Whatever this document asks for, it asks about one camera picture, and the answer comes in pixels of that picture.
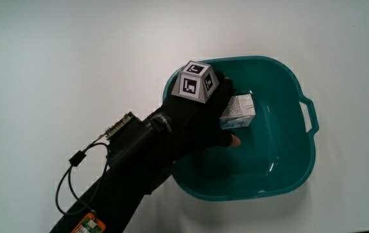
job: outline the gloved hand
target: gloved hand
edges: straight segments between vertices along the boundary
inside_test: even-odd
[[[170,118],[173,133],[168,136],[161,152],[170,160],[175,161],[211,146],[240,146],[241,140],[234,132],[221,129],[219,124],[219,118],[234,93],[232,80],[225,78],[221,71],[215,74],[219,86],[207,103],[171,95],[171,86],[163,105],[148,117],[162,113]]]

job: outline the small box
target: small box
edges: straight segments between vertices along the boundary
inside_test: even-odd
[[[254,117],[254,102],[250,94],[232,96],[228,107],[220,118],[221,128],[230,129],[249,126]]]

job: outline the teal plastic basin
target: teal plastic basin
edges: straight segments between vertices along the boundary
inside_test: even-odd
[[[236,94],[252,94],[256,116],[250,126],[232,129],[239,148],[213,147],[177,161],[173,177],[188,194],[207,201],[252,199],[284,194],[309,177],[319,130],[313,102],[282,63],[263,56],[201,61],[231,78]],[[174,85],[179,71],[168,80]],[[307,132],[300,102],[307,105]]]

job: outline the white table surface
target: white table surface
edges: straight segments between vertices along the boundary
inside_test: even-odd
[[[320,131],[294,192],[206,202],[170,178],[125,232],[369,230],[369,1],[0,1],[0,232],[48,232],[76,150],[144,118],[188,60],[262,55],[296,74]],[[78,194],[104,151],[74,172]],[[74,199],[64,187],[60,203]]]

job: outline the black cable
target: black cable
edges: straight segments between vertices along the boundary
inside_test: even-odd
[[[94,144],[90,144],[90,145],[88,145],[88,147],[87,147],[86,149],[84,149],[84,150],[83,150],[83,153],[85,153],[85,152],[87,152],[89,149],[91,149],[91,148],[93,148],[93,147],[95,147],[95,146],[99,146],[99,145],[103,145],[103,146],[105,146],[105,147],[106,147],[106,149],[107,149],[107,155],[109,155],[109,148],[108,148],[108,145],[107,145],[107,144],[105,144],[105,143],[103,143],[103,142],[99,142],[99,143],[94,143]],[[56,195],[55,195],[55,204],[56,204],[57,209],[61,212],[61,214],[63,214],[63,215],[67,215],[67,216],[74,216],[74,215],[76,215],[76,214],[79,214],[79,213],[83,212],[86,208],[88,208],[88,210],[89,210],[91,213],[93,213],[93,214],[94,214],[94,217],[95,217],[95,219],[96,219],[96,213],[95,213],[95,211],[94,211],[94,210],[93,210],[93,209],[92,209],[88,204],[89,204],[89,203],[90,203],[90,202],[95,198],[95,195],[96,195],[96,193],[97,193],[98,189],[100,188],[102,177],[104,176],[104,174],[105,174],[105,172],[106,172],[106,170],[107,170],[107,167],[108,167],[108,162],[109,162],[109,160],[107,159],[107,161],[106,161],[106,165],[104,166],[104,170],[103,170],[102,175],[101,175],[101,178],[100,178],[100,180],[99,180],[99,182],[98,182],[98,184],[97,184],[97,187],[95,188],[94,194],[93,194],[93,196],[91,197],[91,199],[90,199],[87,203],[85,203],[84,201],[82,201],[81,199],[79,199],[79,198],[78,198],[78,196],[75,194],[75,192],[74,192],[74,190],[73,190],[73,186],[72,186],[72,184],[71,184],[71,171],[72,171],[72,169],[73,169],[73,165],[71,165],[71,166],[68,168],[68,170],[63,174],[63,177],[61,178],[60,183],[58,184],[58,188],[57,188],[57,190],[56,190]],[[68,175],[68,184],[69,184],[69,189],[71,190],[71,193],[74,195],[74,197],[75,197],[75,199],[76,199],[77,201],[81,202],[81,204],[83,204],[83,205],[84,205],[84,207],[83,207],[81,210],[76,211],[76,212],[64,212],[64,211],[60,208],[60,205],[59,205],[59,203],[58,203],[58,194],[59,194],[59,192],[60,192],[60,188],[61,188],[62,182],[63,182],[64,178],[65,178],[67,175]]]

